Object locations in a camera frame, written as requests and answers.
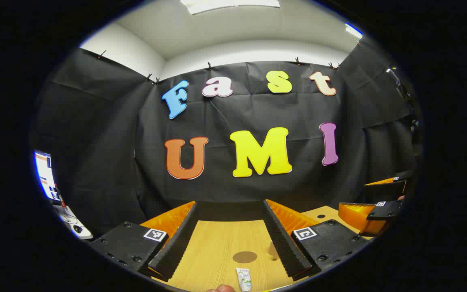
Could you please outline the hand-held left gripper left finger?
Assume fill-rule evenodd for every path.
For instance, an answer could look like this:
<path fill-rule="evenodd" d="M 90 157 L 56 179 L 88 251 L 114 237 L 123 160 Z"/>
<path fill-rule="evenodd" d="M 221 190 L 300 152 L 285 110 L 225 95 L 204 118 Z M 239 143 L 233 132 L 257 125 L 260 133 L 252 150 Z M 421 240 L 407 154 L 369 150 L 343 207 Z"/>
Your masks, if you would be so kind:
<path fill-rule="evenodd" d="M 128 270 L 168 281 L 189 245 L 198 205 L 191 201 L 143 224 L 123 222 L 90 246 Z"/>

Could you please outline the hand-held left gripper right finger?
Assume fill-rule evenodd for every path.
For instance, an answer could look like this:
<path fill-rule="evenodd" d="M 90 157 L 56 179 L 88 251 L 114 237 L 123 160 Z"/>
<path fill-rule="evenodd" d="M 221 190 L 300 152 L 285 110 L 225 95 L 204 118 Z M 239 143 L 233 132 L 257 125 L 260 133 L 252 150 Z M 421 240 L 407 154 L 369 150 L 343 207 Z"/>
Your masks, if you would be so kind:
<path fill-rule="evenodd" d="M 276 253 L 294 281 L 331 270 L 371 243 L 335 219 L 318 222 L 271 200 L 262 205 Z"/>

